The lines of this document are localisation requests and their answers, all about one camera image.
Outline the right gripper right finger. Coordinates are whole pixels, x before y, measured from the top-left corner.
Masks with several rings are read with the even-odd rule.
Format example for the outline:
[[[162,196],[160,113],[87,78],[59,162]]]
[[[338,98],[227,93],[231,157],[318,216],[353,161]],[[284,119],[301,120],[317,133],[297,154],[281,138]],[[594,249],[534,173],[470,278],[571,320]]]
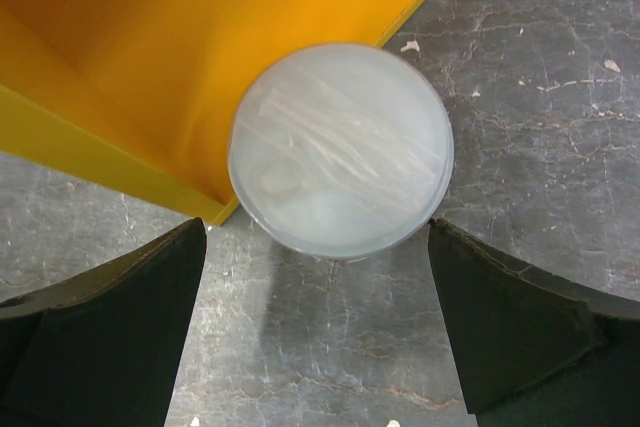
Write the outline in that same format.
[[[467,411],[481,426],[635,426],[639,305],[445,220],[428,253]]]

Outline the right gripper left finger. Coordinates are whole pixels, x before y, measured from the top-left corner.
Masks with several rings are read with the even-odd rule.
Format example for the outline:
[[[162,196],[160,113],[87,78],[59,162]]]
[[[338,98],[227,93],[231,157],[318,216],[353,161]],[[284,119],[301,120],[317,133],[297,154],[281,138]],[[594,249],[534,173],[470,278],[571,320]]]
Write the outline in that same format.
[[[201,219],[1,304],[4,426],[164,424],[201,281]]]

